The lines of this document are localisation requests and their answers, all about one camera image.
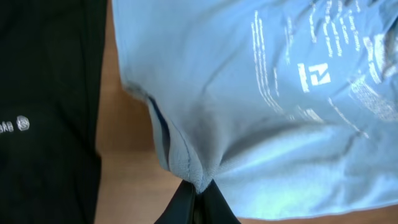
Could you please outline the light blue t-shirt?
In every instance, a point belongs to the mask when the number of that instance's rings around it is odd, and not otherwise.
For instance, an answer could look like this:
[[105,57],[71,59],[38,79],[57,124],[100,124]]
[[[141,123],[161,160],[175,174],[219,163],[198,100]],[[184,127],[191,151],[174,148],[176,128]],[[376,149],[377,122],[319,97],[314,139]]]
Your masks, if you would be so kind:
[[397,203],[397,0],[115,0],[160,166],[234,214]]

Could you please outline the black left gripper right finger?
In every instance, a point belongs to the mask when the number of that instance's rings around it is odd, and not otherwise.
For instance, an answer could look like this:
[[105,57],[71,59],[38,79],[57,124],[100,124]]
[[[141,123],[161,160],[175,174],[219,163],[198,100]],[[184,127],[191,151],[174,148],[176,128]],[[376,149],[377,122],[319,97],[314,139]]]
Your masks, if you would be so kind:
[[199,224],[240,224],[226,202],[216,182],[212,180],[204,192],[198,195]]

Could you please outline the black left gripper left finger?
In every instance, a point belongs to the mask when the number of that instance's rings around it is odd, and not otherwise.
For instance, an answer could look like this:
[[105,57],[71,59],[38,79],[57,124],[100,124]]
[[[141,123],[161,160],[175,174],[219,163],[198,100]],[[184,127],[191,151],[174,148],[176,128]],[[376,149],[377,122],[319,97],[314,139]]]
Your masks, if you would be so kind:
[[195,207],[195,188],[183,180],[155,224],[192,224]]

